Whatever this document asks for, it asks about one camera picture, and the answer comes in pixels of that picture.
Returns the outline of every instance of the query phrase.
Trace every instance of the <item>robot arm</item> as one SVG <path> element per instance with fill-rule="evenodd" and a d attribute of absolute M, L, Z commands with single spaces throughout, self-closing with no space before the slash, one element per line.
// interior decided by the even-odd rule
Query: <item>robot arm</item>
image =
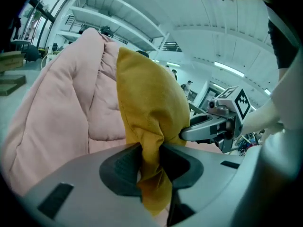
<path fill-rule="evenodd" d="M 240 136 L 249 111 L 250 102 L 244 90 L 239 86 L 230 87 L 209 103 L 207 113 L 193 117 L 180 137 L 198 143 L 215 143 L 223 153 L 229 152 L 233 138 Z"/>

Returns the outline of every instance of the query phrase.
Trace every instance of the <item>staircase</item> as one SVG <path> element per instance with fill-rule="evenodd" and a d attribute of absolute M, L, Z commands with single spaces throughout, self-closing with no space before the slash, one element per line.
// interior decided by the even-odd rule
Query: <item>staircase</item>
<path fill-rule="evenodd" d="M 0 76 L 0 96 L 10 95 L 24 84 L 26 84 L 26 77 L 24 75 Z"/>

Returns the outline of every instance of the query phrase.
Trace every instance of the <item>table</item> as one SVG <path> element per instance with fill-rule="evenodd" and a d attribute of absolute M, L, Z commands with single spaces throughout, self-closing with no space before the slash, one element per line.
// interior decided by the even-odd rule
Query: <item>table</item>
<path fill-rule="evenodd" d="M 23 49 L 23 46 L 25 44 L 29 44 L 29 41 L 28 40 L 11 40 L 10 43 L 16 45 L 15 50 L 17 50 L 18 45 L 21 45 L 22 49 Z"/>

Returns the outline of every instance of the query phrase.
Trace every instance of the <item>black slot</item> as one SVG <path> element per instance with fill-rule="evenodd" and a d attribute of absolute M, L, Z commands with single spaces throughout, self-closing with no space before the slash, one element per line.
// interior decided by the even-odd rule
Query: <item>black slot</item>
<path fill-rule="evenodd" d="M 101 181 L 120 196 L 141 197 L 137 174 L 142 161 L 142 146 L 137 143 L 107 158 L 99 168 Z"/>
<path fill-rule="evenodd" d="M 230 161 L 223 161 L 221 162 L 221 165 L 223 166 L 227 166 L 233 169 L 238 169 L 240 164 L 234 163 L 234 162 L 230 162 Z"/>
<path fill-rule="evenodd" d="M 59 183 L 39 205 L 38 210 L 49 218 L 54 218 L 74 187 L 68 183 Z"/>

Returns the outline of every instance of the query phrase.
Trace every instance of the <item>cardboard box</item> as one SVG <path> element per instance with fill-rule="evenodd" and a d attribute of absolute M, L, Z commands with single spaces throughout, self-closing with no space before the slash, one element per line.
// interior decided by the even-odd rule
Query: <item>cardboard box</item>
<path fill-rule="evenodd" d="M 11 51 L 0 54 L 0 72 L 23 66 L 25 54 L 21 51 Z"/>

